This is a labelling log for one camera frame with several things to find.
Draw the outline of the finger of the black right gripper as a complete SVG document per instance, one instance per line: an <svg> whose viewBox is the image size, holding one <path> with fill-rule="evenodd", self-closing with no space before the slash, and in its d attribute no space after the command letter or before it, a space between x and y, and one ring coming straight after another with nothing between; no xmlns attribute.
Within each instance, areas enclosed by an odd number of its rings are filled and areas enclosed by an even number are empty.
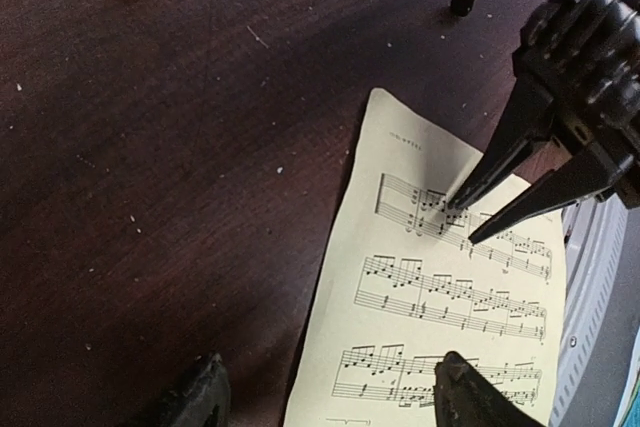
<svg viewBox="0 0 640 427"><path fill-rule="evenodd" d="M517 81L489 144L449 200L463 210L481 200L550 140L552 95L536 81Z"/></svg>
<svg viewBox="0 0 640 427"><path fill-rule="evenodd" d="M607 187L608 153L602 146L588 146L484 222L469 235L469 241L481 243L524 220L593 197Z"/></svg>

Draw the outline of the purple sheet music page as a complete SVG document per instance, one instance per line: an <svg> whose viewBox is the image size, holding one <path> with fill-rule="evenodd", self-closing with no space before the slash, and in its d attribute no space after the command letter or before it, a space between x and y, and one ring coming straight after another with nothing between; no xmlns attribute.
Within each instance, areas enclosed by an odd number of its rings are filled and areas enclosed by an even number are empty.
<svg viewBox="0 0 640 427"><path fill-rule="evenodd" d="M628 383L620 401L619 409L613 423L614 427L639 427L639 375L633 383Z"/></svg>

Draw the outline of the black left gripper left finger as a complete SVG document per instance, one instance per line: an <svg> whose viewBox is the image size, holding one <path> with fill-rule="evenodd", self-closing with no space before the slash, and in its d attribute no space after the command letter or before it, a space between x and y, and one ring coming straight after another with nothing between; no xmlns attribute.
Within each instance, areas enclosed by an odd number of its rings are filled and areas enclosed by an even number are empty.
<svg viewBox="0 0 640 427"><path fill-rule="evenodd" d="M228 426L230 407L227 370L218 353L208 353L196 358L151 403L144 425Z"/></svg>

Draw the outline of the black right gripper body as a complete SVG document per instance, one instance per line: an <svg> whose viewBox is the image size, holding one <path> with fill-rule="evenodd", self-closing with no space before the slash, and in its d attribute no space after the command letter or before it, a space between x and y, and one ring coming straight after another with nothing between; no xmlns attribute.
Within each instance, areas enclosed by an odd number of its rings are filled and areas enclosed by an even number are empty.
<svg viewBox="0 0 640 427"><path fill-rule="evenodd" d="M521 30L514 71L551 94L551 137L570 154L594 140L639 154L639 0L548 0Z"/></svg>

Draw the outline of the yellow sheet music page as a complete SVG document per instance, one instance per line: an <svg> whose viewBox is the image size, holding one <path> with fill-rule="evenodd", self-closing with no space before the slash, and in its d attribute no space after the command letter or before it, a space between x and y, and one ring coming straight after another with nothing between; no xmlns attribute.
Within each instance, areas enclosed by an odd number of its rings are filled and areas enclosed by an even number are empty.
<svg viewBox="0 0 640 427"><path fill-rule="evenodd" d="M470 234L527 188L510 176L474 206L450 209L479 158L386 90L372 90L286 425L431 426L434 370L450 351L548 421L565 305L561 215L472 243Z"/></svg>

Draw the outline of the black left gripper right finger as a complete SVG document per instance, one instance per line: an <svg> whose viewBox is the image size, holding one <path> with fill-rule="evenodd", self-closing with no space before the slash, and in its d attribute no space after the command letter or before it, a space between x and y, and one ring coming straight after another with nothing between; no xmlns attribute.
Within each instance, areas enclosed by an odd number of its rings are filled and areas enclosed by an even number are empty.
<svg viewBox="0 0 640 427"><path fill-rule="evenodd" d="M509 402L458 352L447 352L434 372L437 427L542 427Z"/></svg>

